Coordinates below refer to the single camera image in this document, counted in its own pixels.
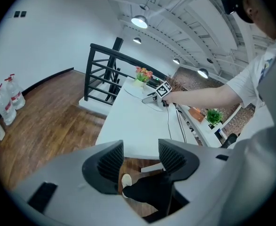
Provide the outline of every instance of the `black pants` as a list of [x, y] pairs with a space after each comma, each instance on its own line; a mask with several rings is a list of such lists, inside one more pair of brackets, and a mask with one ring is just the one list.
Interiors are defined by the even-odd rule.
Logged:
[[166, 172], [139, 179], [132, 186], [123, 188], [126, 197], [139, 202], [146, 202], [158, 211], [143, 217], [147, 222], [152, 223], [166, 217], [170, 212], [176, 211], [177, 204], [171, 203], [172, 182]]

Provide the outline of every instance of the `chair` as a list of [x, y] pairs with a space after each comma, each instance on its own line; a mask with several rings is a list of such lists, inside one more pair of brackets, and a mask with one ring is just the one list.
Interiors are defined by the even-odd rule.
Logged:
[[235, 133], [232, 133], [228, 136], [228, 139], [222, 144], [220, 148], [228, 148], [231, 144], [236, 142], [238, 136]]

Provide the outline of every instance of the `hand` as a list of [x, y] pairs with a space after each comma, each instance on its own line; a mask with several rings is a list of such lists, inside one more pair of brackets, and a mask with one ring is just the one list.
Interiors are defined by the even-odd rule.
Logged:
[[164, 96], [162, 100], [166, 101], [167, 105], [172, 103], [172, 92], [170, 92], [168, 95]]

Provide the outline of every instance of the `dried plant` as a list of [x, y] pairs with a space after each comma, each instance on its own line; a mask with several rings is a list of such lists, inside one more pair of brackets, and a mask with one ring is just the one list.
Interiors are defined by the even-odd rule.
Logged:
[[170, 74], [165, 77], [165, 80], [172, 87], [172, 92], [186, 90], [183, 86], [183, 83], [176, 81], [174, 78], [171, 77]]

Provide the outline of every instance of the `wall socket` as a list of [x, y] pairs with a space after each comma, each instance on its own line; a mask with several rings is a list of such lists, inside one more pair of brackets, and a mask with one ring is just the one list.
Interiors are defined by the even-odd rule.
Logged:
[[20, 11], [15, 11], [15, 15], [14, 15], [14, 17], [25, 17], [26, 16], [26, 11], [22, 11], [22, 12], [20, 12]]

